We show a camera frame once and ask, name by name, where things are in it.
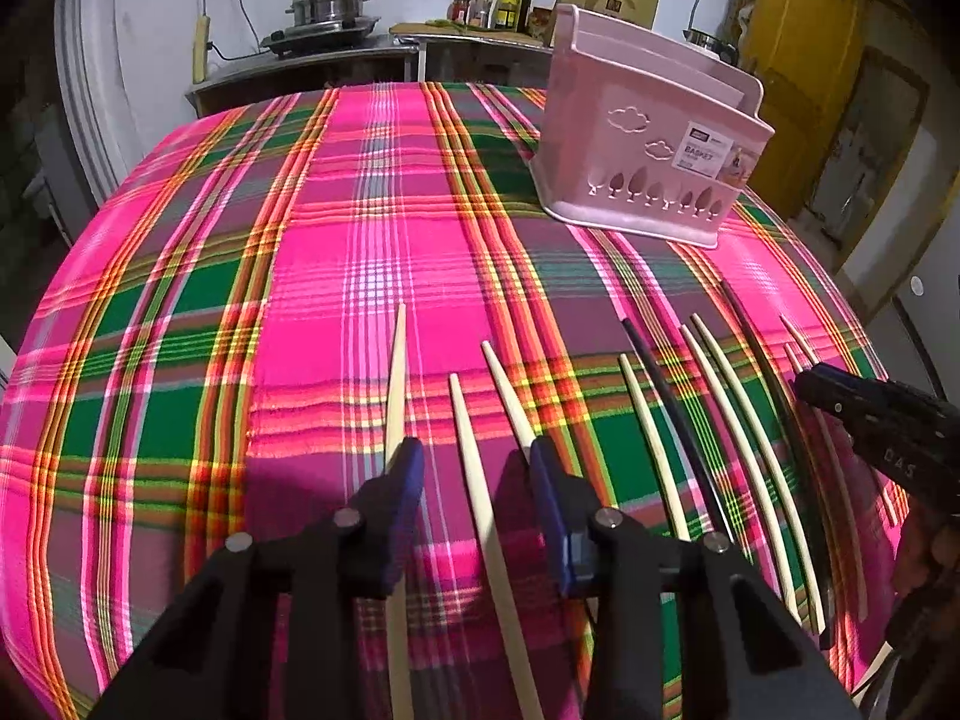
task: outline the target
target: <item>screw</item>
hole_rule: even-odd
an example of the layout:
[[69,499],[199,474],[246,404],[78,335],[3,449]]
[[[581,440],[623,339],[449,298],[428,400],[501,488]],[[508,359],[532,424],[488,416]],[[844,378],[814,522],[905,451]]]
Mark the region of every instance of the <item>screw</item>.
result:
[[363,522],[363,514],[357,512],[357,509],[346,507],[337,509],[333,514],[333,524],[344,531],[357,527],[361,522]]
[[613,507],[606,506],[603,509],[594,514],[593,519],[596,521],[597,525],[601,528],[613,528],[618,527],[623,522],[623,512],[620,509],[613,509]]
[[224,547],[227,547],[230,552],[243,552],[244,550],[250,549],[252,544],[253,536],[249,533],[238,531],[237,533],[232,533],[230,536],[227,536]]
[[704,547],[707,547],[710,552],[716,552],[717,555],[723,555],[730,549],[730,540],[723,533],[710,531],[704,536]]

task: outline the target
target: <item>basket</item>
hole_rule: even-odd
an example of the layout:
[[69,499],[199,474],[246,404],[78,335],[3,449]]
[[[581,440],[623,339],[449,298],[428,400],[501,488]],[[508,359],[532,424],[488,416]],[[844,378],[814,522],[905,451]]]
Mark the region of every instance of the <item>basket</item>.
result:
[[696,47],[557,7],[539,150],[549,215],[712,248],[773,127],[760,81]]

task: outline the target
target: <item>basket label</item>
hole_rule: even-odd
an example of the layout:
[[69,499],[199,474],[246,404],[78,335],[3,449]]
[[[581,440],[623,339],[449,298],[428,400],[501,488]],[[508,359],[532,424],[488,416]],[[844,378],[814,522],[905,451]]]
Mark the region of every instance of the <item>basket label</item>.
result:
[[721,135],[697,122],[689,122],[680,148],[673,158],[673,167],[716,178],[733,148],[733,138]]

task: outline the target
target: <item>black chopstick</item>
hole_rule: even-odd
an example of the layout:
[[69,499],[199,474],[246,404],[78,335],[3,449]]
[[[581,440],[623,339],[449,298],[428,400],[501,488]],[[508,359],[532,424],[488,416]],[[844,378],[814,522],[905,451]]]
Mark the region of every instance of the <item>black chopstick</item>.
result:
[[[774,401],[776,417],[784,426],[784,440],[787,450],[794,458],[794,466],[797,469],[797,479],[803,492],[803,499],[808,501],[808,506],[817,505],[817,490],[813,482],[813,463],[808,451],[806,451],[806,442],[803,440],[803,432],[800,429],[800,420],[797,413],[790,407],[790,401],[787,397],[784,387],[781,384],[779,376],[770,365],[767,354],[760,345],[760,339],[757,338],[757,332],[747,317],[747,312],[743,308],[743,303],[731,288],[726,280],[720,282],[720,289],[727,299],[728,305],[736,315],[736,320],[740,324],[740,330],[747,338],[747,346],[757,360],[760,366],[760,375],[767,386],[767,391]],[[824,632],[820,635],[820,648],[829,650],[833,646],[834,622],[836,621],[836,602],[833,595],[833,570],[830,567],[830,552],[827,547],[827,535],[824,533],[824,523],[822,517],[810,517],[809,514],[801,515],[803,520],[803,529],[808,535],[810,546],[810,557],[813,558],[814,570],[817,572],[817,583],[820,585],[820,601],[824,607]]]
[[690,417],[686,413],[686,410],[680,405],[677,396],[673,394],[670,385],[667,384],[664,374],[659,369],[656,360],[654,360],[654,353],[651,351],[649,344],[646,343],[640,333],[637,332],[637,329],[630,319],[623,320],[623,329],[627,331],[627,335],[630,337],[630,343],[632,343],[637,356],[640,357],[640,362],[643,362],[643,366],[647,370],[647,375],[650,376],[650,381],[654,383],[654,388],[659,394],[659,398],[661,401],[664,401],[666,413],[677,431],[680,444],[683,445],[683,451],[685,451],[690,461],[690,466],[693,468],[693,475],[697,477],[697,485],[700,487],[700,493],[704,496],[704,504],[707,506],[707,516],[710,519],[710,525],[712,525],[715,531],[723,533],[731,543],[736,544],[736,539],[733,537],[733,530],[730,527],[730,521],[727,517],[727,510],[724,508],[723,499],[720,497],[720,490],[717,488],[716,480],[714,480],[713,474],[707,465],[707,460],[704,459],[704,453],[700,448],[700,444],[697,442],[696,434],[693,432],[693,425],[690,424]]

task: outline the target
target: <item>tablecloth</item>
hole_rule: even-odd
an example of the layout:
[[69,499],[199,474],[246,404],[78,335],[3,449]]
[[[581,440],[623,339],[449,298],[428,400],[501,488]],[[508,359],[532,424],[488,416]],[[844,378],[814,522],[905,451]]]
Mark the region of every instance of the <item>tablecloth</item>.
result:
[[[620,320],[630,317],[693,420],[737,540],[774,583],[741,462],[678,325],[698,312],[717,336],[792,488],[794,459],[719,280],[745,302],[785,378],[780,314],[826,361],[865,376],[882,375],[880,362],[829,276],[752,194],[712,251],[546,217],[526,167],[544,103],[536,90],[433,83],[276,98],[176,130],[104,204],[40,303],[0,409],[0,630],[54,717],[88,712],[227,535],[294,533],[381,471],[399,302],[407,433],[426,449],[406,573],[419,720],[518,717],[464,487],[450,372],[472,413],[545,716],[578,716],[576,686],[589,673],[589,627],[546,576],[483,340],[568,468],[604,504],[669,533],[617,367],[630,350]],[[698,536],[702,496],[640,381]],[[806,435],[837,595],[837,642],[824,656],[849,688],[882,640],[906,501],[888,483],[890,517],[832,429],[843,478],[823,436]],[[870,577],[862,621],[842,485]],[[806,615],[801,581],[796,591]],[[682,705],[672,607],[665,599],[666,716]],[[389,717],[382,605],[359,615],[368,714]]]

